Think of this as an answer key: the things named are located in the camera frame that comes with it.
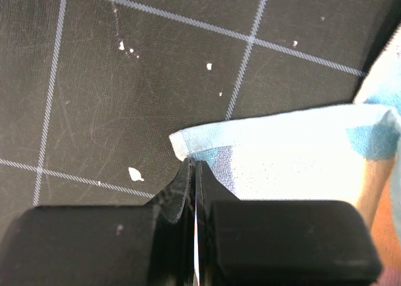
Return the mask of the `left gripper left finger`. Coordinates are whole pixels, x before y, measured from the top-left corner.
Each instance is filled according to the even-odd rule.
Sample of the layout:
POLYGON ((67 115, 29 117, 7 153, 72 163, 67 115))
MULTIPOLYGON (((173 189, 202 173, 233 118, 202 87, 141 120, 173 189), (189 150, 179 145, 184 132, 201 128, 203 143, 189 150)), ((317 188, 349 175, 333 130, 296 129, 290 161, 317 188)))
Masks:
POLYGON ((195 162, 143 205, 43 206, 1 242, 2 285, 191 285, 195 162))

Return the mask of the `orange patterned towel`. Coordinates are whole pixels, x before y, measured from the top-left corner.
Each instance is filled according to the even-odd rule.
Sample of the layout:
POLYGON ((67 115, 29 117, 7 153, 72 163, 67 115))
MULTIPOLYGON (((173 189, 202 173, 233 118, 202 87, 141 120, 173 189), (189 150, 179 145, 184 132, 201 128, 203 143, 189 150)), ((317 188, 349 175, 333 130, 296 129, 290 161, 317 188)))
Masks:
POLYGON ((352 204, 384 264, 400 268, 400 31, 350 104, 200 125, 170 142, 241 199, 352 204))

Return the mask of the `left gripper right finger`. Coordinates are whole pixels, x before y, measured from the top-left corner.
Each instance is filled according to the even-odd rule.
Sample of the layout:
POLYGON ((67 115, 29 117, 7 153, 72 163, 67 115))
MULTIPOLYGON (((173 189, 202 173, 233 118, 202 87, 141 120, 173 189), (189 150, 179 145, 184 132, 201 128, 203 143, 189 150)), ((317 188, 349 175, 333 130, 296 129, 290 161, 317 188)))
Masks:
POLYGON ((382 264, 358 211, 338 200, 240 200, 195 168, 201 285, 370 285, 382 264))

